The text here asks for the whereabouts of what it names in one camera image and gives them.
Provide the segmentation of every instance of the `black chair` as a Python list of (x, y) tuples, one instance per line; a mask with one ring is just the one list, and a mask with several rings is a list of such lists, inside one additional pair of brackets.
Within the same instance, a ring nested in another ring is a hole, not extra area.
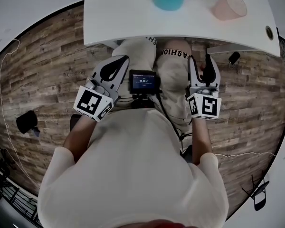
[(16, 170), (16, 168), (15, 168), (15, 166), (14, 166), (14, 164), (16, 164), (14, 161), (12, 161), (11, 159), (10, 159), (10, 157), (7, 155), (7, 153), (8, 153), (8, 151), (6, 150), (6, 149), (2, 149), (1, 147), (0, 147), (0, 152), (1, 152), (1, 155), (2, 155), (2, 157), (3, 157), (3, 162), (5, 163), (5, 164), (7, 164), (8, 166), (10, 166), (13, 170)]
[(2, 159), (0, 159), (0, 171), (2, 172), (2, 175), (0, 174), (0, 188), (2, 188), (5, 180), (10, 175), (10, 170)]
[[(265, 204), (266, 204), (266, 187), (268, 186), (269, 181), (265, 182), (265, 180), (263, 179), (263, 182), (264, 182), (264, 183), (263, 183), (261, 186), (257, 187), (257, 186), (255, 185), (255, 181), (256, 181), (256, 180), (253, 180), (253, 176), (252, 176), (252, 175), (251, 175), (251, 180), (252, 180), (252, 189), (249, 190), (249, 191), (245, 191), (245, 190), (242, 188), (242, 190), (243, 190), (249, 197), (251, 197), (251, 198), (253, 199), (253, 201), (254, 201), (254, 206), (255, 206), (255, 211), (259, 211), (259, 210), (262, 209), (262, 208), (265, 206)], [(262, 201), (256, 203), (256, 196), (259, 195), (260, 193), (264, 193), (264, 194), (265, 194), (265, 198), (264, 198)]]

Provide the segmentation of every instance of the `screw hole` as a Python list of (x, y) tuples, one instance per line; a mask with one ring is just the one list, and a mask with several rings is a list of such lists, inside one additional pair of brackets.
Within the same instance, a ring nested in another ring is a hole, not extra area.
[(272, 33), (272, 30), (269, 26), (266, 26), (266, 34), (270, 40), (274, 39), (274, 34)]

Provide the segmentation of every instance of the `translucent pink cup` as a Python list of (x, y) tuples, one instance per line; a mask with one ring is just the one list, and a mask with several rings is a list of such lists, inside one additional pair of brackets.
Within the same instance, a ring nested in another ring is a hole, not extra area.
[(243, 0), (218, 0), (211, 10), (219, 20), (237, 19), (247, 15)]

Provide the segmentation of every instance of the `white table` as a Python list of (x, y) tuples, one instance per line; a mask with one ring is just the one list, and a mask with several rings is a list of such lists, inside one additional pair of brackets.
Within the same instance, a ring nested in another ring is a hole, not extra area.
[[(210, 12), (217, 0), (185, 0), (178, 11), (164, 11), (152, 0), (85, 0), (84, 44), (138, 37), (193, 37), (230, 42), (208, 53), (260, 50), (280, 56), (275, 20), (268, 0), (244, 0), (247, 15), (220, 21)], [(273, 32), (273, 40), (266, 34)]]

